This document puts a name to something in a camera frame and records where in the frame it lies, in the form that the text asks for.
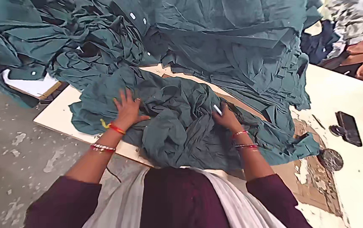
woman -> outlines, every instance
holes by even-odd
[[[228,128],[240,147],[247,190],[203,170],[141,168],[97,207],[99,181],[115,147],[139,116],[131,91],[114,100],[118,118],[96,144],[27,210],[27,228],[310,228],[298,202],[260,154],[226,103],[215,121]]]

stained floor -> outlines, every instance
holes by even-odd
[[[18,106],[0,93],[0,227],[23,227],[27,207],[63,175],[87,150],[88,144],[32,122],[44,106]],[[119,179],[140,166],[115,155],[110,171]],[[104,173],[100,200],[118,186]]]

bangle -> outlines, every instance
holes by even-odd
[[[249,132],[248,131],[236,132],[235,134],[232,135],[232,138],[234,138],[237,135],[243,134],[243,133],[249,133]]]
[[[255,148],[255,149],[257,149],[258,145],[257,145],[257,143],[255,143],[255,144],[249,144],[249,145],[236,145],[235,147],[236,148]]]
[[[100,151],[100,153],[102,153],[103,151],[111,151],[112,153],[114,153],[115,150],[116,150],[116,148],[107,147],[107,146],[104,146],[104,145],[101,145],[101,144],[97,144],[97,143],[91,144],[90,145],[90,148],[93,151]]]
[[[118,132],[118,133],[121,133],[121,134],[125,135],[125,131],[122,130],[121,128],[113,125],[113,123],[110,124],[110,128],[113,129],[114,131]]]

maroon sleeve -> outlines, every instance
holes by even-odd
[[[253,179],[246,188],[287,228],[312,228],[295,208],[297,200],[277,174]]]
[[[26,228],[81,228],[97,207],[101,185],[59,177],[27,209]]]

teal fabric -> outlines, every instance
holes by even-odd
[[[211,107],[219,106],[220,99],[208,85],[180,77],[162,78],[136,67],[121,67],[115,73],[117,77],[93,81],[82,92],[81,101],[70,106],[72,123],[79,131],[104,132],[100,118],[110,122],[117,117],[113,97],[119,97],[118,90],[128,87],[143,101],[140,114],[152,119],[134,125],[123,140],[144,149],[155,165],[240,168],[231,133],[212,119]],[[319,144],[311,134],[296,140],[273,124],[229,105],[271,165],[317,154]]]
[[[152,104],[141,111],[154,118],[125,140],[145,148],[153,162],[240,167],[236,151],[214,141],[228,132],[213,123],[210,104],[219,99],[208,87],[135,68],[162,62],[261,112],[270,122],[235,109],[246,127],[253,124],[267,161],[286,163],[319,148],[311,135],[292,139],[288,109],[309,108],[299,34],[320,18],[316,7],[306,0],[0,0],[0,72],[9,68],[10,77],[26,80],[48,72],[83,90],[82,102],[71,106],[72,123],[89,134],[103,131],[100,118],[115,119],[112,98],[127,86]],[[1,76],[0,89],[34,105]]]

